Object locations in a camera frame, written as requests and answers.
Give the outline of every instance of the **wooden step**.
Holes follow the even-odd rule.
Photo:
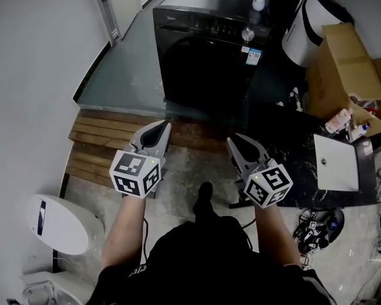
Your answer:
[[[74,141],[74,146],[66,172],[80,179],[113,188],[109,168],[116,151],[123,149],[137,130],[161,120],[163,118],[82,110],[69,135]],[[168,121],[172,124],[171,145],[210,153],[227,154],[225,140],[236,132],[225,126],[188,119]]]

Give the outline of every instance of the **label sticker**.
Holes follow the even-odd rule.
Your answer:
[[[246,61],[246,64],[248,65],[257,65],[258,61],[261,58],[262,51],[261,50],[256,50],[254,48],[250,49],[250,52],[248,54],[248,58]]]

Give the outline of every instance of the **bottle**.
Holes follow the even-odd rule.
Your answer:
[[[351,114],[351,109],[342,109],[329,122],[327,122],[324,127],[329,133],[335,133],[351,120]]]
[[[359,125],[357,128],[355,128],[353,131],[351,131],[352,138],[349,138],[349,135],[346,135],[346,139],[349,142],[356,141],[358,138],[362,137],[367,133],[367,130],[371,128],[370,122],[367,122],[366,125]]]
[[[265,0],[254,0],[253,8],[257,11],[262,11],[265,8]]]

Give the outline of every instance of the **washing machine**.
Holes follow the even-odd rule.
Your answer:
[[[231,115],[242,104],[270,25],[253,0],[165,0],[153,10],[165,99]]]

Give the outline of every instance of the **control panel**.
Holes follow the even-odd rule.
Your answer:
[[[240,43],[243,41],[242,33],[245,28],[244,22],[193,13],[189,33]]]

